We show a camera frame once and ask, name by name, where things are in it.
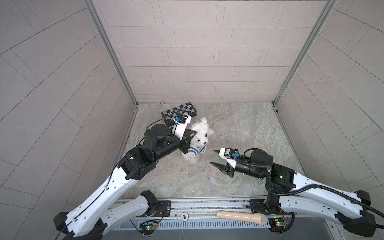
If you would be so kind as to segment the blue white striped sweater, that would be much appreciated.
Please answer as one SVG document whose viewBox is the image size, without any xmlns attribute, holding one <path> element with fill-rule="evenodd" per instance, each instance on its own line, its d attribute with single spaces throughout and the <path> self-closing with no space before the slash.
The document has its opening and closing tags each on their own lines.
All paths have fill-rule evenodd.
<svg viewBox="0 0 384 240">
<path fill-rule="evenodd" d="M 188 155 L 194 158 L 197 154 L 203 154 L 205 151 L 206 151 L 206 146 L 202 146 L 202 147 L 193 146 L 189 148 Z"/>
</svg>

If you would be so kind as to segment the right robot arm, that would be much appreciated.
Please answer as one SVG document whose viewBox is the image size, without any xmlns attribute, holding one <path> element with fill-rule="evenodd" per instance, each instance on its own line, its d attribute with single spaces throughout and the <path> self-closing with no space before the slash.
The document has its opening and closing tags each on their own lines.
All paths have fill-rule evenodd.
<svg viewBox="0 0 384 240">
<path fill-rule="evenodd" d="M 375 216 L 383 217 L 384 214 L 371 207 L 369 193 L 331 188 L 293 169 L 275 164 L 273 156 L 261 149 L 252 148 L 249 151 L 251 155 L 248 157 L 241 155 L 238 149 L 215 150 L 227 163 L 212 165 L 231 178 L 239 172 L 266 181 L 267 198 L 264 201 L 250 200 L 247 208 L 254 214 L 260 214 L 264 222 L 272 215 L 291 217 L 289 221 L 269 220 L 271 232 L 282 234 L 289 230 L 296 214 L 328 219 L 362 237 L 372 237 L 377 229 L 383 229 L 377 224 Z"/>
</svg>

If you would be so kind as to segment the white teddy bear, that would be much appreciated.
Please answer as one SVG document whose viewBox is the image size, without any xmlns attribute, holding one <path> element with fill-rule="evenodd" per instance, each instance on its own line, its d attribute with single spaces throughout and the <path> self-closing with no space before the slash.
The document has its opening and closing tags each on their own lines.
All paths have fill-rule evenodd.
<svg viewBox="0 0 384 240">
<path fill-rule="evenodd" d="M 206 146 L 206 149 L 207 149 L 209 137 L 214 134 L 214 130 L 209 127 L 208 119 L 201 118 L 199 122 L 192 125 L 191 130 L 195 131 L 196 134 L 193 136 L 190 142 L 190 147 Z M 199 155 L 200 154 L 197 154 L 194 158 L 192 158 L 188 155 L 188 153 L 186 153 L 186 154 L 183 154 L 183 158 L 188 162 L 195 163 L 197 160 L 197 156 Z"/>
</svg>

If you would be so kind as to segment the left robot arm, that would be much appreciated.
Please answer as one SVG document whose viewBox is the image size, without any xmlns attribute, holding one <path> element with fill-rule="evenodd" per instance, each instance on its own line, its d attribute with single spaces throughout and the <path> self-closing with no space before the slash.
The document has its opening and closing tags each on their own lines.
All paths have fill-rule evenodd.
<svg viewBox="0 0 384 240">
<path fill-rule="evenodd" d="M 158 200 L 151 191 L 144 191 L 127 206 L 111 205 L 133 187 L 157 162 L 176 150 L 186 154 L 196 131 L 186 124 L 177 124 L 172 131 L 163 124 L 146 130 L 143 144 L 137 144 L 115 165 L 111 175 L 83 203 L 70 212 L 54 217 L 57 231 L 65 240 L 100 240 L 120 223 L 156 212 Z"/>
</svg>

